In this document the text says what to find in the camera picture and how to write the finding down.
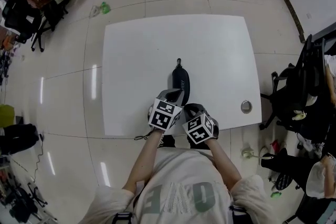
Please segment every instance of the forearm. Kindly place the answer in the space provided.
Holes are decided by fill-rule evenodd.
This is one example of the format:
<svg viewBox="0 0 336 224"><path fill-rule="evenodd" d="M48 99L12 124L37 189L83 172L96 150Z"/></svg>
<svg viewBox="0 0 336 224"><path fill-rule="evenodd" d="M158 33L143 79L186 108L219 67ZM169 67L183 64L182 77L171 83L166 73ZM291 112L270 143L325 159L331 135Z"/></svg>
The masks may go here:
<svg viewBox="0 0 336 224"><path fill-rule="evenodd" d="M326 80L327 80L327 85L330 91L330 95L335 95L335 90L334 90L334 78L331 75L329 66L326 67L325 69L325 75L326 75Z"/></svg>
<svg viewBox="0 0 336 224"><path fill-rule="evenodd" d="M325 175L324 175L324 197L332 198L335 192L335 180L332 172L332 166L327 165L325 167Z"/></svg>
<svg viewBox="0 0 336 224"><path fill-rule="evenodd" d="M155 156L157 146L160 142L163 131L157 130L152 132L148 137L145 145L143 146L138 158L136 159L127 183L123 189L127 189L133 193L136 191L137 182L148 182L152 175L153 166L155 162Z"/></svg>
<svg viewBox="0 0 336 224"><path fill-rule="evenodd" d="M241 175L236 166L231 162L220 144L215 139L209 139L205 142L211 150L215 160L217 170L222 176L223 182L230 191L233 186L241 180Z"/></svg>

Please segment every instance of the shoulder strap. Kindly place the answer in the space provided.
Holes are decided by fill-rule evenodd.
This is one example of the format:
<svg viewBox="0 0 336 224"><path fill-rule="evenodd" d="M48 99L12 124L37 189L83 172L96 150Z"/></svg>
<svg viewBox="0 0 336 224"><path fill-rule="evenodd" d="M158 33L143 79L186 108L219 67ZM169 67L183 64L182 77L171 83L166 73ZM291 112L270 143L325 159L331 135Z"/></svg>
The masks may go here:
<svg viewBox="0 0 336 224"><path fill-rule="evenodd" d="M232 219L234 224L253 224L250 215L243 207L232 205L230 206L232 211Z"/></svg>
<svg viewBox="0 0 336 224"><path fill-rule="evenodd" d="M112 224L116 224L118 220L122 221L122 223L126 223L125 221L128 220L127 224L132 224L132 216L131 212L119 212L114 216Z"/></svg>

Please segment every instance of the green bottle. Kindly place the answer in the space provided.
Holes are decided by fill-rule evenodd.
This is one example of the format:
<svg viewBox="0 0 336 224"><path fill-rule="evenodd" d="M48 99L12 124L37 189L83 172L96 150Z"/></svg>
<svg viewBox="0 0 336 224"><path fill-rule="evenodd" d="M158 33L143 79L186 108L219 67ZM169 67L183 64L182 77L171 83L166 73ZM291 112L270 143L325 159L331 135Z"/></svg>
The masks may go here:
<svg viewBox="0 0 336 224"><path fill-rule="evenodd" d="M109 4L106 4L105 2L101 3L100 9L103 14L106 14L111 10Z"/></svg>

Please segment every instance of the hand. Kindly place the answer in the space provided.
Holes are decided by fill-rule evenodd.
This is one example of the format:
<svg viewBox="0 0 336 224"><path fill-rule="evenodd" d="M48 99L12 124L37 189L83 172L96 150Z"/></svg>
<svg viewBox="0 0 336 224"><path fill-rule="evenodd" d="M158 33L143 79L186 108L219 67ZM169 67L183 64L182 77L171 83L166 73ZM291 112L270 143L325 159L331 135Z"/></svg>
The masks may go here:
<svg viewBox="0 0 336 224"><path fill-rule="evenodd" d="M332 94L330 95L330 102L331 102L334 106L336 106L336 94L335 94L335 93L332 93Z"/></svg>
<svg viewBox="0 0 336 224"><path fill-rule="evenodd" d="M331 159L332 157L330 157L330 156L324 156L323 158L322 158L322 160L320 160L320 163L323 165L323 167L325 168L325 167L327 167L327 166L332 166L332 159Z"/></svg>

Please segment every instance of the yellow object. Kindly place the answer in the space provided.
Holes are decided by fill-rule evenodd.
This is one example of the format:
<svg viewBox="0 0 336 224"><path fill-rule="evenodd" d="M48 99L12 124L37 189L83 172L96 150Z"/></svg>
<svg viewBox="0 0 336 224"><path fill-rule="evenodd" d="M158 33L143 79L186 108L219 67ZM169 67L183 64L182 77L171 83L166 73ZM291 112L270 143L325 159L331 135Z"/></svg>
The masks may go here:
<svg viewBox="0 0 336 224"><path fill-rule="evenodd" d="M14 107L8 104L0 105L0 127L7 127L14 124Z"/></svg>

